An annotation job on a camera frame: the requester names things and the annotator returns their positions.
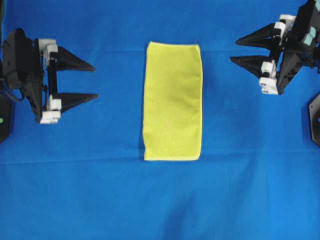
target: yellow towel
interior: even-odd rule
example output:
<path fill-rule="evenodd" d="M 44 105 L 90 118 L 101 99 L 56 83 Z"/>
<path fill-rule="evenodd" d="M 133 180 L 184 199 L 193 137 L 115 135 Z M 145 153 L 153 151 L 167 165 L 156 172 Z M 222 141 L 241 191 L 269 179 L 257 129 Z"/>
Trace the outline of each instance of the yellow towel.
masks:
<path fill-rule="evenodd" d="M 151 42 L 147 49 L 144 85 L 146 161 L 199 159 L 202 95 L 200 47 Z"/>

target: blue cloth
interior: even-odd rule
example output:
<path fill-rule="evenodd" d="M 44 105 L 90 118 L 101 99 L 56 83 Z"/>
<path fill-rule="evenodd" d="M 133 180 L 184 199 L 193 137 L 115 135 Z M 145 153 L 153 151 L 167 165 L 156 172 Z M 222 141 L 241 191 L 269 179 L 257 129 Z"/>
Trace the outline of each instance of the blue cloth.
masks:
<path fill-rule="evenodd" d="M 60 92 L 98 93 L 57 125 L 16 105 L 0 145 L 2 240 L 320 238 L 320 149 L 307 105 L 320 91 L 303 68 L 283 96 L 230 56 L 267 55 L 234 41 L 304 0 L 10 0 L 5 37 L 54 38 L 96 73 L 58 74 Z M 200 44 L 203 146 L 197 162 L 144 162 L 149 41 Z"/>

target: white bracket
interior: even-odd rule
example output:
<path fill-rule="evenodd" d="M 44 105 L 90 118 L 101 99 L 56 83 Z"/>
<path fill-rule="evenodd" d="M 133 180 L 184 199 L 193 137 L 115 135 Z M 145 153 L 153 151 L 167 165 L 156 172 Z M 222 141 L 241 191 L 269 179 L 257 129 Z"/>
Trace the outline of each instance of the white bracket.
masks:
<path fill-rule="evenodd" d="M 46 105 L 47 111 L 42 112 L 42 119 L 40 124 L 56 124 L 61 118 L 62 100 L 53 99 L 50 95 Z"/>
<path fill-rule="evenodd" d="M 57 41 L 54 39 L 42 38 L 38 40 L 40 54 L 43 54 L 45 64 L 50 65 L 50 54 L 58 53 Z"/>
<path fill-rule="evenodd" d="M 272 60 L 272 62 L 264 61 L 261 67 L 261 71 L 263 74 L 269 74 L 269 77 L 261 77 L 259 79 L 262 93 L 269 95 L 279 95 L 277 89 L 277 66 L 275 60 Z"/>

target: white plastic part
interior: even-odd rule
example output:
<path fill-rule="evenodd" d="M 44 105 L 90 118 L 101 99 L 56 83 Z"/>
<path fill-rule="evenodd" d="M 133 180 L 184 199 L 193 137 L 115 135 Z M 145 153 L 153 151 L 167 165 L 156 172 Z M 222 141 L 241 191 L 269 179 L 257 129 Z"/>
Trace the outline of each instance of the white plastic part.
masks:
<path fill-rule="evenodd" d="M 50 54 L 58 52 L 57 41 L 54 39 L 43 38 L 39 39 L 39 51 L 43 54 L 45 64 L 49 66 L 50 63 Z"/>
<path fill-rule="evenodd" d="M 277 79 L 269 77 L 261 77 L 259 79 L 261 91 L 263 94 L 279 95 L 277 89 Z"/>
<path fill-rule="evenodd" d="M 277 66 L 276 62 L 272 60 L 272 62 L 264 61 L 261 67 L 262 73 L 269 74 L 269 77 L 261 77 L 259 79 L 259 84 L 261 86 L 261 91 L 263 94 L 269 95 L 279 95 L 277 89 Z"/>
<path fill-rule="evenodd" d="M 286 26 L 283 22 L 277 21 L 277 22 L 275 23 L 275 25 L 274 25 L 274 28 L 281 30 L 280 37 L 281 37 L 281 39 L 282 39 L 282 38 L 284 37 L 285 32 L 286 32 L 287 26 Z"/>
<path fill-rule="evenodd" d="M 285 20 L 286 32 L 288 32 L 291 31 L 292 27 L 294 26 L 296 16 L 282 14 L 280 15 L 279 20 Z"/>
<path fill-rule="evenodd" d="M 61 118 L 62 101 L 61 99 L 53 99 L 50 95 L 47 103 L 47 111 L 42 112 L 40 124 L 56 124 Z"/>
<path fill-rule="evenodd" d="M 61 118 L 60 111 L 43 111 L 40 124 L 56 124 Z"/>
<path fill-rule="evenodd" d="M 61 99 L 53 99 L 52 95 L 49 97 L 49 101 L 47 104 L 47 108 L 49 110 L 57 110 L 60 111 L 62 108 L 62 101 Z"/>
<path fill-rule="evenodd" d="M 276 70 L 276 62 L 272 60 L 272 62 L 264 61 L 262 63 L 261 72 L 268 73 L 271 78 L 276 77 L 277 70 Z"/>

